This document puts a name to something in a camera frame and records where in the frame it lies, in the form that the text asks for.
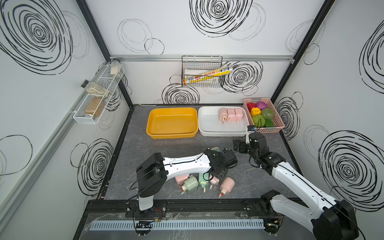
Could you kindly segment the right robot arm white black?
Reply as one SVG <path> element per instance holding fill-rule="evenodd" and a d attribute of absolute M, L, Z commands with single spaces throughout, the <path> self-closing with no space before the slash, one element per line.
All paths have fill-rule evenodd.
<path fill-rule="evenodd" d="M 360 236 L 353 206 L 320 190 L 280 154 L 271 152 L 261 133 L 249 133 L 243 141 L 234 140 L 233 145 L 236 151 L 254 160 L 254 167 L 265 170 L 302 201 L 299 204 L 271 190 L 261 196 L 266 211 L 290 218 L 313 233 L 317 240 L 355 240 Z"/>

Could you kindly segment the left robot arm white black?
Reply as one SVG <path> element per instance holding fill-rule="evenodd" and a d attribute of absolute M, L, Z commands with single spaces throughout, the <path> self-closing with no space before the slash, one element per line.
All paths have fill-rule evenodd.
<path fill-rule="evenodd" d="M 199 173 L 217 176 L 237 163 L 233 150 L 226 149 L 222 152 L 206 149 L 200 154 L 182 158 L 168 158 L 155 153 L 136 168 L 139 210 L 151 209 L 154 195 L 172 178 Z"/>

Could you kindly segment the white plastic storage tray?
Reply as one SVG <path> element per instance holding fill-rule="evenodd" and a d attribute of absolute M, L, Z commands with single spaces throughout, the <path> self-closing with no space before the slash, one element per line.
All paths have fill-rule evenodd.
<path fill-rule="evenodd" d="M 234 106 L 204 106 L 198 111 L 199 130 L 204 137 L 243 137 L 248 130 L 249 121 L 245 110 L 243 109 L 243 119 L 237 123 L 225 122 L 222 124 L 219 121 L 219 109 L 235 109 L 242 107 Z"/>

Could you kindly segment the yellow plastic storage tray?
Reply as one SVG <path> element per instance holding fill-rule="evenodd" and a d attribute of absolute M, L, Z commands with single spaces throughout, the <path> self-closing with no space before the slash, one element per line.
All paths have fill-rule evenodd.
<path fill-rule="evenodd" d="M 193 138 L 198 132 L 194 108 L 158 108 L 150 112 L 146 132 L 152 139 Z"/>

